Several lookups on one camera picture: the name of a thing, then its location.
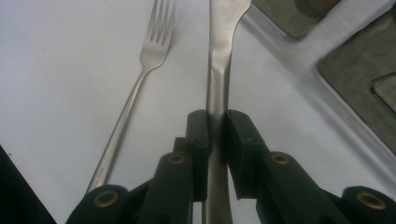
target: white table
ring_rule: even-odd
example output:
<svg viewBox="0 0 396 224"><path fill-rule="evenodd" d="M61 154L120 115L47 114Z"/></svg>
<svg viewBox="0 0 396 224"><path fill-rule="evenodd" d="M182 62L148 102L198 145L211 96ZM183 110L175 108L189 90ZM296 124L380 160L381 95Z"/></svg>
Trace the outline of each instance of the white table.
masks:
<svg viewBox="0 0 396 224"><path fill-rule="evenodd" d="M315 74L321 56L386 4L344 0L299 42L254 9L235 33L230 108L336 195L363 185L396 197L395 158L371 150L381 144L356 132L363 126ZM148 0L0 3L0 144L59 223L83 197L140 73L151 7ZM208 7L177 2L171 50L141 91L111 184L133 189L151 178L185 135L187 115L205 108ZM255 201L238 202L232 189L231 198L234 223L259 223ZM200 204L194 212L200 223Z"/></svg>

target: fork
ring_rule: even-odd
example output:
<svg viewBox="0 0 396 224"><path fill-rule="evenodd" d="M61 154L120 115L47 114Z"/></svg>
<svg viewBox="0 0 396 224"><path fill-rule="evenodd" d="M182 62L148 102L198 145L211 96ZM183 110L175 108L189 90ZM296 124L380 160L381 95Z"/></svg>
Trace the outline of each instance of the fork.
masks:
<svg viewBox="0 0 396 224"><path fill-rule="evenodd" d="M114 128L113 133L107 142L105 151L103 152L102 158L99 160L86 193L103 186L107 182L111 168L114 164L114 160L116 159L120 148L120 141L126 126L125 124L131 113L136 96L141 89L140 87L147 74L154 68L157 68L163 64L163 61L166 58L173 33L176 11L176 2L174 2L172 13L170 19L168 20L169 1L170 0L168 0L166 3L164 16L163 0L161 1L160 10L157 17L156 14L158 0L155 0L154 2L145 43L140 53L142 72L134 84L134 88L132 89L132 92L129 95L124 108L122 109L119 120L117 121L116 127Z"/></svg>
<svg viewBox="0 0 396 224"><path fill-rule="evenodd" d="M228 111L231 56L236 26L248 11L251 0L210 0L209 69L206 114L210 155L207 198L203 203L203 223L232 224L225 160L225 114Z"/></svg>

